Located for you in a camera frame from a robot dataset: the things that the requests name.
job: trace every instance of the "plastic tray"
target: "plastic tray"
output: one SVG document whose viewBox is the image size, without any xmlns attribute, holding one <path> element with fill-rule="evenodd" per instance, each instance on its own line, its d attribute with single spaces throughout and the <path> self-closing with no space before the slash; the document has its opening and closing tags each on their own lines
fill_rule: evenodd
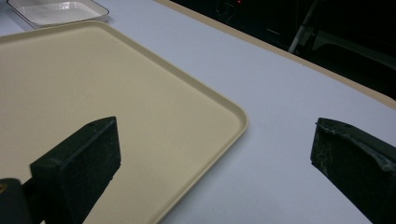
<svg viewBox="0 0 396 224">
<path fill-rule="evenodd" d="M 92 0 L 7 0 L 35 29 L 74 21 L 106 21 L 108 10 Z"/>
<path fill-rule="evenodd" d="M 85 223 L 155 223 L 248 126 L 239 106 L 110 26 L 0 37 L 0 176 L 116 116 L 121 167 Z"/>
</svg>

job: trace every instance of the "white tray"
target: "white tray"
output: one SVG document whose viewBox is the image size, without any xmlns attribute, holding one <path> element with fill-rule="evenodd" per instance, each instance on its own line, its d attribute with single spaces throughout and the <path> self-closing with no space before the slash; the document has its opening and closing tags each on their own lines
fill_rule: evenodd
<svg viewBox="0 0 396 224">
<path fill-rule="evenodd" d="M 105 21 L 108 10 L 92 0 L 7 0 L 14 10 L 34 28 L 74 21 Z"/>
<path fill-rule="evenodd" d="M 121 167 L 85 223 L 155 223 L 248 126 L 245 112 L 110 26 L 0 37 L 0 177 L 116 116 Z"/>
</svg>

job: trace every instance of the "tray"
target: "tray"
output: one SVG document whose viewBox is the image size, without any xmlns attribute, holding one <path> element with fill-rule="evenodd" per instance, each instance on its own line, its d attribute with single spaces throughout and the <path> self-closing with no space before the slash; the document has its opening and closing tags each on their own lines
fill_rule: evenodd
<svg viewBox="0 0 396 224">
<path fill-rule="evenodd" d="M 105 23 L 0 37 L 0 176 L 116 116 L 121 167 L 85 223 L 156 223 L 248 126 L 243 109 Z"/>
<path fill-rule="evenodd" d="M 7 0 L 35 29 L 74 21 L 106 21 L 108 9 L 92 0 Z"/>
</svg>

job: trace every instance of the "tray rim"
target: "tray rim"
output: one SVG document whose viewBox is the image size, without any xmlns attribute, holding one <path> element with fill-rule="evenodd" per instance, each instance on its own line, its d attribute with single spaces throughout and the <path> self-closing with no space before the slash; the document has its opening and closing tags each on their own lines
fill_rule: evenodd
<svg viewBox="0 0 396 224">
<path fill-rule="evenodd" d="M 239 120 L 240 124 L 238 131 L 236 132 L 235 135 L 231 137 L 231 141 L 225 142 L 224 147 L 218 150 L 216 156 L 210 158 L 210 160 L 208 160 L 208 164 L 204 165 L 204 169 L 198 171 L 197 175 L 192 176 L 190 183 L 187 182 L 186 186 L 180 189 L 180 193 L 174 195 L 175 196 L 174 199 L 170 200 L 168 203 L 163 205 L 164 209 L 161 209 L 159 213 L 153 213 L 153 216 L 149 220 L 149 223 L 158 223 L 175 207 L 175 205 L 196 185 L 196 183 L 212 168 L 212 166 L 216 164 L 216 162 L 246 132 L 249 125 L 248 113 L 234 101 L 230 100 L 221 93 L 208 87 L 205 83 L 201 82 L 195 77 L 192 77 L 188 73 L 184 72 L 182 69 L 169 63 L 161 56 L 139 45 L 137 42 L 132 40 L 132 38 L 128 37 L 127 35 L 124 35 L 123 33 L 113 28 L 109 24 L 101 21 L 78 21 L 73 23 L 62 24 L 59 26 L 46 27 L 39 30 L 28 31 L 24 33 L 0 36 L 0 45 L 5 42 L 19 41 L 25 38 L 39 37 L 42 35 L 53 34 L 56 32 L 60 33 L 75 29 L 77 30 L 77 29 L 86 29 L 86 28 L 99 28 L 105 31 L 107 34 L 115 36 L 121 42 L 135 49 L 137 52 L 141 53 L 149 60 L 152 60 L 154 63 L 162 67 L 164 70 L 172 73 L 174 76 L 180 78 L 182 81 L 190 85 L 192 88 L 198 90 L 198 92 L 201 92 L 202 94 L 206 95 L 208 98 L 215 101 L 217 104 L 226 108 L 227 111 L 233 113 Z"/>
<path fill-rule="evenodd" d="M 108 14 L 110 13 L 110 11 L 106 8 L 103 7 L 102 5 L 98 4 L 97 2 L 93 1 L 93 0 L 89 0 L 90 2 L 92 2 L 93 4 L 99 6 L 100 8 L 104 9 L 106 11 L 105 14 L 100 15 L 98 17 L 90 17 L 87 19 L 80 19 L 80 20 L 72 20 L 72 21 L 66 21 L 66 22 L 55 22 L 55 23 L 37 23 L 35 21 L 31 21 L 29 20 L 27 17 L 25 17 L 16 7 L 14 7 L 11 3 L 10 0 L 7 0 L 7 4 L 12 7 L 12 9 L 20 16 L 22 17 L 25 21 L 27 21 L 32 27 L 34 27 L 35 29 L 37 28 L 46 28 L 46 27 L 51 27 L 51 26 L 58 26 L 58 25 L 63 25 L 63 24 L 68 24 L 68 23 L 74 23 L 74 22 L 79 22 L 79 21 L 89 21 L 89 20 L 97 20 L 97 21 L 105 21 L 106 17 L 108 16 Z"/>
</svg>

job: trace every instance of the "white table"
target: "white table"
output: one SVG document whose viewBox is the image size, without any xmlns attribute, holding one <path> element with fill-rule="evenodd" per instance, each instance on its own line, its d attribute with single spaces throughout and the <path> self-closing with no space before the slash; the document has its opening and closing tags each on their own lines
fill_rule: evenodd
<svg viewBox="0 0 396 224">
<path fill-rule="evenodd" d="M 109 9 L 108 24 L 241 105 L 250 119 L 163 223 L 370 223 L 311 165 L 315 122 L 337 119 L 396 146 L 395 109 L 155 1 L 96 2 Z M 0 0 L 0 36 L 29 30 Z"/>
</svg>

